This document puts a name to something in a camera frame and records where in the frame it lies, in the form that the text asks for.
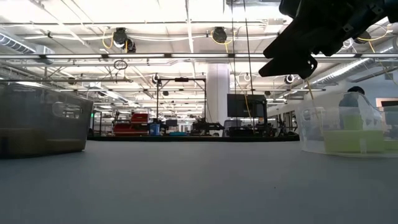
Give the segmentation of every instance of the transparent plastic bin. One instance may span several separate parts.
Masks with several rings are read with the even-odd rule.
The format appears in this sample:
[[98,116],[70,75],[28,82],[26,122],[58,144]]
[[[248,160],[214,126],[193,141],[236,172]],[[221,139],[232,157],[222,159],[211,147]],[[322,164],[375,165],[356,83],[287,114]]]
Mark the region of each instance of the transparent plastic bin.
[[0,83],[0,157],[82,151],[93,102],[18,83]]
[[398,106],[374,108],[359,93],[324,95],[297,110],[303,151],[398,157]]

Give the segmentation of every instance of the person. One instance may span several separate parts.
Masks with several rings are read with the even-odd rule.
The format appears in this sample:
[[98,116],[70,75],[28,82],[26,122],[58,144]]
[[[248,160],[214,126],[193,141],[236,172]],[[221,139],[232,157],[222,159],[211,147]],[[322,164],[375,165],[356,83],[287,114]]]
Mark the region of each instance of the person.
[[343,99],[339,103],[339,108],[340,108],[340,128],[344,129],[344,121],[343,121],[343,115],[349,112],[350,114],[361,114],[359,111],[358,107],[358,98],[359,93],[362,95],[365,95],[365,91],[359,87],[359,86],[354,86],[348,90],[348,94],[345,94]]

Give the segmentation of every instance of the red machine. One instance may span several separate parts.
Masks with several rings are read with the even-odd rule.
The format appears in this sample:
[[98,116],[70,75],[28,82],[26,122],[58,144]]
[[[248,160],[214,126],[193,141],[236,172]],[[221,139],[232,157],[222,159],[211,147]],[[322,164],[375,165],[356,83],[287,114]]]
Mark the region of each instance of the red machine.
[[119,112],[116,112],[113,126],[115,136],[147,136],[149,127],[149,115],[133,113],[130,120],[119,120]]

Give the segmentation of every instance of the hanging wire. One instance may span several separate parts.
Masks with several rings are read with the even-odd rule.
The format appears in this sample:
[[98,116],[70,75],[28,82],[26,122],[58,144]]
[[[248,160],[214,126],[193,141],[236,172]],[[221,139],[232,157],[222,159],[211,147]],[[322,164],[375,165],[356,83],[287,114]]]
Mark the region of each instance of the hanging wire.
[[[235,54],[235,35],[234,35],[234,1],[231,1],[231,17],[232,17],[232,54]],[[235,79],[235,93],[234,93],[234,97],[235,97],[235,102],[236,102],[236,60],[235,57],[233,59],[233,63],[234,63],[234,79]],[[235,103],[235,121],[236,121],[236,127],[238,127],[238,104]]]
[[[250,43],[249,43],[249,28],[248,28],[248,17],[246,16],[246,0],[243,0],[243,9],[244,9],[244,22],[246,25],[246,37],[248,38],[248,55],[249,55],[249,71],[250,71],[250,86],[251,86],[251,94],[254,95],[254,90],[253,90],[253,79],[252,79],[252,72],[251,72],[251,57],[250,57]],[[253,133],[254,133],[254,127],[256,124],[254,123],[254,111],[253,111]]]

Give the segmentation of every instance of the blue container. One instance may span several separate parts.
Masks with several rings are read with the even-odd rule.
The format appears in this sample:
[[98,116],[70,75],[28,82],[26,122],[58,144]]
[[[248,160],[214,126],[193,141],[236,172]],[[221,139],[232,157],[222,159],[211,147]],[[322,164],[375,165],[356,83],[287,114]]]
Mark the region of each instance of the blue container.
[[169,136],[187,136],[187,134],[183,132],[173,132],[170,133]]
[[150,136],[160,136],[160,124],[150,124],[149,135]]

